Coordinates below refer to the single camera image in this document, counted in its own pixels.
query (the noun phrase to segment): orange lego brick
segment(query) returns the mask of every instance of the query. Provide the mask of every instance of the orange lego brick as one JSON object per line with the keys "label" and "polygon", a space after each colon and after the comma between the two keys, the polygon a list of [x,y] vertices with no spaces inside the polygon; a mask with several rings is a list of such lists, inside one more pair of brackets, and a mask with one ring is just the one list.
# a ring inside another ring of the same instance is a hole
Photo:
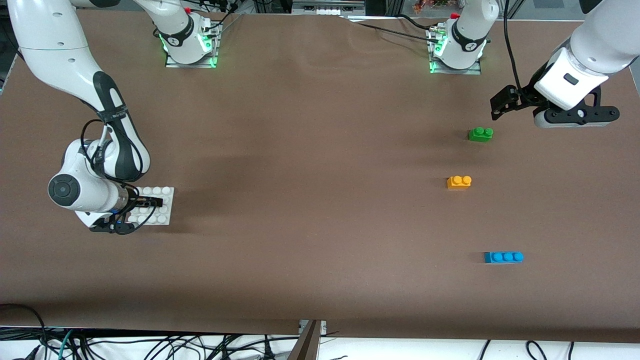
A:
{"label": "orange lego brick", "polygon": [[452,176],[447,179],[448,189],[466,189],[471,186],[470,176]]}

